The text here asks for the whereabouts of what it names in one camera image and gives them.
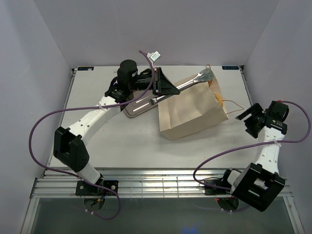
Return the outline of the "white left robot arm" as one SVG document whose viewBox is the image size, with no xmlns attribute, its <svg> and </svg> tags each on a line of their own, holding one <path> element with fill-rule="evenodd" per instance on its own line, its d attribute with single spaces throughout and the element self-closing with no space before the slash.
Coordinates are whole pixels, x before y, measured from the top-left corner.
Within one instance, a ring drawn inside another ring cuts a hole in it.
<svg viewBox="0 0 312 234">
<path fill-rule="evenodd" d="M 54 135 L 53 155 L 72 169 L 80 178 L 88 180 L 85 188 L 93 195 L 103 190 L 102 175 L 91 165 L 86 146 L 93 135 L 134 99 L 134 91 L 151 90 L 154 95 L 169 97 L 180 91 L 157 68 L 138 72 L 131 59 L 120 63 L 117 76 L 96 105 L 77 122 L 67 128 L 58 127 Z"/>
</svg>

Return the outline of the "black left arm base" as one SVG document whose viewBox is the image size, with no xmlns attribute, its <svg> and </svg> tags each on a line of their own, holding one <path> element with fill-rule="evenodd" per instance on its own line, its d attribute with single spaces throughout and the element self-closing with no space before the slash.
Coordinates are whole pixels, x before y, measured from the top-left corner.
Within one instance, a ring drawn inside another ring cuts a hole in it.
<svg viewBox="0 0 312 234">
<path fill-rule="evenodd" d="M 118 193 L 118 180 L 101 180 L 100 186 L 106 187 Z M 93 195 L 113 195 L 110 191 L 104 190 L 99 187 L 92 186 L 86 182 L 79 180 L 77 182 L 75 195 L 77 196 L 93 196 Z"/>
</svg>

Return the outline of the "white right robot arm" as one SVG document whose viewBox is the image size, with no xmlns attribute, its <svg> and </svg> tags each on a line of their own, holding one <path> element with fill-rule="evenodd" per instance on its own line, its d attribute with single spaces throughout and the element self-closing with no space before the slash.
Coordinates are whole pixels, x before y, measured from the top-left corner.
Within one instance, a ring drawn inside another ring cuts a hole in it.
<svg viewBox="0 0 312 234">
<path fill-rule="evenodd" d="M 272 101 L 267 109 L 258 103 L 236 117 L 243 120 L 246 132 L 263 145 L 257 150 L 255 161 L 243 171 L 227 169 L 220 181 L 221 190 L 242 200 L 260 212 L 265 211 L 285 186 L 279 175 L 278 155 L 280 140 L 287 132 L 284 123 L 289 108 Z"/>
</svg>

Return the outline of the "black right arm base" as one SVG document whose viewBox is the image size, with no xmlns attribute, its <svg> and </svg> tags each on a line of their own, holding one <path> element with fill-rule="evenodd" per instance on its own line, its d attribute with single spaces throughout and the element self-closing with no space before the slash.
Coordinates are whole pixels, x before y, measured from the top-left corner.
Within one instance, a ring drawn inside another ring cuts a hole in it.
<svg viewBox="0 0 312 234">
<path fill-rule="evenodd" d="M 205 185 L 199 184 L 198 186 L 200 189 L 203 189 L 205 191 L 205 195 L 227 195 L 229 194 L 229 190 L 216 188 L 216 186 L 225 187 L 228 189 L 231 188 L 230 183 L 217 177 L 205 178 L 205 179 L 202 179 L 201 182 L 205 183 Z"/>
</svg>

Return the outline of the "cream paper bag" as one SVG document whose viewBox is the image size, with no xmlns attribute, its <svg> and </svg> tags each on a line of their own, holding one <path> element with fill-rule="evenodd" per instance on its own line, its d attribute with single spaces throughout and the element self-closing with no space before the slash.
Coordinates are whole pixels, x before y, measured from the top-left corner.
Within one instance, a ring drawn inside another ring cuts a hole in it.
<svg viewBox="0 0 312 234">
<path fill-rule="evenodd" d="M 158 104 L 162 138 L 174 141 L 196 134 L 229 120 L 230 115 L 245 109 L 239 102 L 225 98 L 216 69 L 206 66 L 205 70 L 213 76 L 211 79 Z"/>
</svg>

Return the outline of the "silver metal tongs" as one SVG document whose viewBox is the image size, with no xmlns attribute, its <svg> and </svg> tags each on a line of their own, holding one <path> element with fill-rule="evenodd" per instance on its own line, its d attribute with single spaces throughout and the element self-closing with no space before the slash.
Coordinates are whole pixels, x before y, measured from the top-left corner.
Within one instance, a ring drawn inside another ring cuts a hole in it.
<svg viewBox="0 0 312 234">
<path fill-rule="evenodd" d="M 215 75 L 214 75 L 213 71 L 210 68 L 206 68 L 206 69 L 200 71 L 197 75 L 195 75 L 194 78 L 192 78 L 192 79 L 182 83 L 181 85 L 177 86 L 177 89 L 179 90 L 178 95 L 182 91 L 184 91 L 184 90 L 186 90 L 186 89 L 188 89 L 188 88 L 190 88 L 196 84 L 209 82 L 209 81 L 212 81 L 214 78 L 215 78 Z M 157 97 L 150 99 L 149 103 L 153 106 L 153 105 L 156 105 L 165 99 L 168 99 L 171 96 L 174 96 L 174 94 L 157 96 Z"/>
</svg>

